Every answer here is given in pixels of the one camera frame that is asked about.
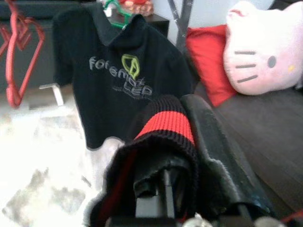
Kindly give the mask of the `red cushion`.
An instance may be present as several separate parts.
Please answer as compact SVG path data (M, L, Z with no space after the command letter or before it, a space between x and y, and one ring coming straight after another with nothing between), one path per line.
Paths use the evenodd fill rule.
M206 88L206 94L215 107L237 94L223 66L225 44L226 24L188 29L187 50Z

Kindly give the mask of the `green plastic hanger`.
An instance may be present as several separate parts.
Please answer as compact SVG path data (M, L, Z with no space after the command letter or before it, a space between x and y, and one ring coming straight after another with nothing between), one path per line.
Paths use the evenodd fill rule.
M110 22L112 26L120 28L120 29L125 29L126 26L129 24L130 18L132 16L131 13L125 11L119 4L118 0L106 0L105 3L103 4L103 9L106 10L109 5L114 5L116 6L116 9L118 13L120 13L123 17L124 20L123 22Z

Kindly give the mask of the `red gold figurine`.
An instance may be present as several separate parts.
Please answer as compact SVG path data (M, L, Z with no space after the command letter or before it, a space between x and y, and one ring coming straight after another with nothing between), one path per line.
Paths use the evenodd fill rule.
M121 7L133 14L149 16L154 13L152 0L118 0Z

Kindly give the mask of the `red plastic hanger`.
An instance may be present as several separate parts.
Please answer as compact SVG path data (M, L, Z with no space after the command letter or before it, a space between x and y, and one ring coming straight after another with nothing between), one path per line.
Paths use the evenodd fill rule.
M17 28L17 40L16 44L19 50L24 50L25 46L29 43L31 39L31 33L29 31L29 23L31 21L31 17L25 17L17 8L17 5L14 3L15 0L4 0L10 9L11 17L17 16L15 25ZM10 32L5 25L0 23L0 36L3 38L3 44L0 45L0 56L7 49L12 31Z
M38 44L26 70L22 84L18 87L14 79L15 48L17 47L22 51L28 45L31 39L29 31L31 25L35 27L37 32ZM5 78L7 82L6 96L8 103L11 107L18 108L23 100L31 74L45 42L45 33L32 17L25 17L19 13L12 13L10 26L10 31L5 26L0 26L0 35L3 38L3 44L0 46L0 56L6 53Z

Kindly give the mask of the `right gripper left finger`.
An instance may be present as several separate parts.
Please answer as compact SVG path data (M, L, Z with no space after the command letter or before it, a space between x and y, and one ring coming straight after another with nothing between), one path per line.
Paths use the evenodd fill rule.
M135 195L156 195L165 182L164 172L168 171L176 183L181 175L189 176L188 162L146 162L138 163L134 174Z

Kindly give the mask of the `pink cat face pillow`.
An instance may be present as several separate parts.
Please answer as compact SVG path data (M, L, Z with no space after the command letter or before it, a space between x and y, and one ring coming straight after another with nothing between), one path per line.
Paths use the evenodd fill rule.
M284 10L236 3L226 16L223 65L244 95L303 88L303 1Z

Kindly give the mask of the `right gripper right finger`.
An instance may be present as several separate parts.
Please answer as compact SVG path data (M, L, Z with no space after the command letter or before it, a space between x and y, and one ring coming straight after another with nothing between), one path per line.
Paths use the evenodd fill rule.
M198 207L206 213L224 213L245 204L261 213L273 208L244 152L198 95L185 95L182 105L196 144L199 183Z

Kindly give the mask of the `dark grey fabric sofa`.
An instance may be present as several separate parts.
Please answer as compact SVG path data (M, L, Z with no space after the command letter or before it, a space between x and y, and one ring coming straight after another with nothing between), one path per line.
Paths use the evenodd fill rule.
M195 94L244 152L276 214L303 210L303 93L289 88L259 96L236 94L218 107L202 83Z

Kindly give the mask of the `black polo shirt with logo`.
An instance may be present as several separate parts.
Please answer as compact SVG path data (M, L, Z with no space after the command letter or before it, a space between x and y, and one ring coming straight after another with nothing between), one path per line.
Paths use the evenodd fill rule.
M193 91L183 54L142 15L114 27L101 3L79 5L53 18L54 81L72 84L86 146L127 140L134 117L161 95Z

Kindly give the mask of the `black garment with red trim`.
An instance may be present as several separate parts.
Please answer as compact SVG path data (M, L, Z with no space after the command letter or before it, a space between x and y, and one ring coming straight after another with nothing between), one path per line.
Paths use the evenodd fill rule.
M90 212L90 226L103 227L111 216L134 215L134 172L141 164L148 178L155 176L162 167L151 163L153 156L158 156L165 168L174 166L175 157L189 163L185 169L188 201L178 218L194 212L207 216L225 212L232 203L227 180L218 155L210 154L207 148L198 149L197 133L192 132L194 123L178 98L164 95L151 101L133 123L132 140L116 151L105 171L104 193Z

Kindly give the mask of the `silver metal clothes rack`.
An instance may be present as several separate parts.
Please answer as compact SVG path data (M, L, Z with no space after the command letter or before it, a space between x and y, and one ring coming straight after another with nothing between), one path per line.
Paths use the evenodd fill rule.
M170 10L172 12L173 20L178 27L178 35L176 40L176 47L181 51L185 51L186 35L188 24L191 16L191 10L193 7L194 0L183 0L181 16L178 14L178 10L174 0L167 0L169 3Z

